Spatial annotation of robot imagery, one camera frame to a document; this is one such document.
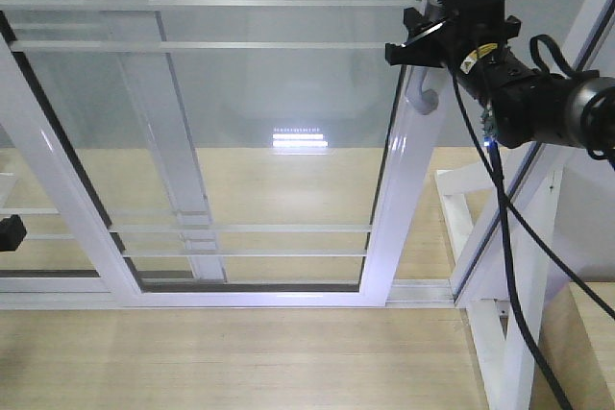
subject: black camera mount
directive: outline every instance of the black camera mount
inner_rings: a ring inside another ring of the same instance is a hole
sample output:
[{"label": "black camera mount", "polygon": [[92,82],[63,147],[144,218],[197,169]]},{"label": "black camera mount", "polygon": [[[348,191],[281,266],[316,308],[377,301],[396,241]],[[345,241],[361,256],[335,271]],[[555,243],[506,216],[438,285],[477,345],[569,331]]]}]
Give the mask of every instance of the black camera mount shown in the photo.
[{"label": "black camera mount", "polygon": [[[442,11],[431,21],[415,9],[404,11],[408,40],[387,43],[391,65],[446,67],[479,100],[485,135],[508,148],[535,140],[587,148],[590,155],[615,147],[615,79],[598,71],[575,71],[548,36],[536,36],[530,51],[537,69],[511,52],[521,21],[504,19],[505,0],[430,0]],[[543,62],[538,44],[547,45],[564,76]]]}]

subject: light wood floor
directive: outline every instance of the light wood floor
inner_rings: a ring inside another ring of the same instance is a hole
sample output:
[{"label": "light wood floor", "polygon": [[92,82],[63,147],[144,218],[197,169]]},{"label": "light wood floor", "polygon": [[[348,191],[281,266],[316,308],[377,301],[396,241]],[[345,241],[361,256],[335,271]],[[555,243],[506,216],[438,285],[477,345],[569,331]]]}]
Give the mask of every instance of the light wood floor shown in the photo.
[{"label": "light wood floor", "polygon": [[480,410],[452,309],[5,311],[0,408]]}]

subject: horizontal bar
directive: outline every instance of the horizontal bar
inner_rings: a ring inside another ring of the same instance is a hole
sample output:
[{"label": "horizontal bar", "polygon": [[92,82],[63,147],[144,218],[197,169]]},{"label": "horizontal bar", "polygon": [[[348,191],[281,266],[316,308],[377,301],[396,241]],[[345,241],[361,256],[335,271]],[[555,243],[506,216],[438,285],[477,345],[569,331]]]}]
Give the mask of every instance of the horizontal bar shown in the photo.
[{"label": "horizontal bar", "polygon": [[417,7],[414,0],[0,0],[0,10],[162,12],[203,7]]},{"label": "horizontal bar", "polygon": [[74,240],[73,234],[27,234],[24,240]]},{"label": "horizontal bar", "polygon": [[[181,211],[174,212],[168,208],[116,208],[110,209],[109,213],[112,216],[206,216],[207,213],[202,211]],[[0,215],[59,215],[56,208],[0,208]]]},{"label": "horizontal bar", "polygon": [[396,279],[391,286],[386,307],[455,307],[451,283],[447,278]]},{"label": "horizontal bar", "polygon": [[124,253],[126,258],[179,258],[179,257],[322,257],[350,256],[364,257],[365,250],[225,250],[225,251],[183,251],[174,253],[161,252],[130,252]]},{"label": "horizontal bar", "polygon": [[14,31],[103,31],[102,24],[93,23],[13,23]]},{"label": "horizontal bar", "polygon": [[214,232],[370,232],[371,225],[113,225],[111,232],[127,233],[179,233],[187,231]]},{"label": "horizontal bar", "polygon": [[195,279],[145,281],[143,291],[149,293],[357,293],[358,283],[351,280],[331,281],[259,281],[259,282],[230,282],[210,283],[200,282]]},{"label": "horizontal bar", "polygon": [[184,53],[202,50],[383,50],[380,42],[124,42],[17,40],[12,52]]},{"label": "horizontal bar", "polygon": [[3,293],[0,309],[125,309],[111,293]]},{"label": "horizontal bar", "polygon": [[0,293],[109,293],[99,277],[0,277]]}]

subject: vertical bar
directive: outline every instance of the vertical bar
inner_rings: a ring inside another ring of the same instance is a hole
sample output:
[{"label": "vertical bar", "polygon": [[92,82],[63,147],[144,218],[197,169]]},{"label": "vertical bar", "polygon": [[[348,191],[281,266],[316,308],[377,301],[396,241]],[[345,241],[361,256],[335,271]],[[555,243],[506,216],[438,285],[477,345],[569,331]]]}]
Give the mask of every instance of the vertical bar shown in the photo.
[{"label": "vertical bar", "polygon": [[388,298],[445,115],[446,105],[429,115],[411,104],[397,108],[361,275],[361,290],[381,305]]},{"label": "vertical bar", "polygon": [[[561,171],[547,176],[532,198],[526,219],[547,245],[554,234],[555,214],[561,185]],[[517,237],[515,249],[515,276],[519,300],[531,335],[538,343],[540,323],[545,303],[549,259],[525,232]],[[526,347],[517,323],[511,312],[504,348],[501,410],[527,410],[531,398],[534,376],[534,360]]]},{"label": "vertical bar", "polygon": [[[107,15],[106,18],[114,36],[127,40],[166,39],[159,12],[139,17]],[[209,201],[171,56],[124,55],[119,62],[179,224],[211,224]],[[187,231],[183,238],[187,250],[218,249],[212,231]],[[226,280],[222,257],[189,258],[189,261],[196,278]]]},{"label": "vertical bar", "polygon": [[504,330],[495,300],[472,301],[467,308],[489,409],[496,410],[502,389]]}]

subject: white support frame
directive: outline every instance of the white support frame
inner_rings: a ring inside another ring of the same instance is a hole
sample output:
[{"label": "white support frame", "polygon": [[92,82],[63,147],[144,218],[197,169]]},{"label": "white support frame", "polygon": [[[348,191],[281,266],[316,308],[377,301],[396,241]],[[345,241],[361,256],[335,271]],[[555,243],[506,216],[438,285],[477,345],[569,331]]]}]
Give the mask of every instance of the white support frame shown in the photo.
[{"label": "white support frame", "polygon": [[[471,235],[468,229],[471,230],[473,226],[464,193],[477,190],[477,184],[473,181],[476,175],[465,177],[463,175],[467,174],[468,170],[475,171],[479,175],[476,165],[436,173],[438,195],[455,260],[463,253]],[[450,183],[453,174],[457,178],[455,184]],[[526,219],[547,245],[551,244],[553,238],[561,176],[562,171],[557,170],[545,177],[526,208]],[[547,287],[549,260],[521,229],[517,229],[513,237],[519,298],[530,331],[537,341]],[[492,254],[502,261],[500,252]],[[492,266],[487,266],[486,270],[482,277],[495,278],[495,282],[501,286],[501,272],[494,275]],[[533,383],[533,358],[526,348],[512,314],[508,319],[507,334],[504,337],[500,323],[501,313],[495,300],[497,297],[494,292],[485,289],[485,286],[489,284],[481,284],[480,292],[474,293],[475,297],[482,298],[467,301],[466,308],[489,408],[527,409]]]},{"label": "white support frame", "polygon": [[[551,178],[543,179],[526,211],[526,219],[547,245],[554,235],[555,214],[561,185],[561,170]],[[519,300],[529,331],[536,343],[545,304],[549,259],[526,232],[521,231],[514,246],[515,277]],[[512,311],[508,317],[503,369],[501,375],[499,410],[524,410],[529,408],[534,375],[534,360]]]}]

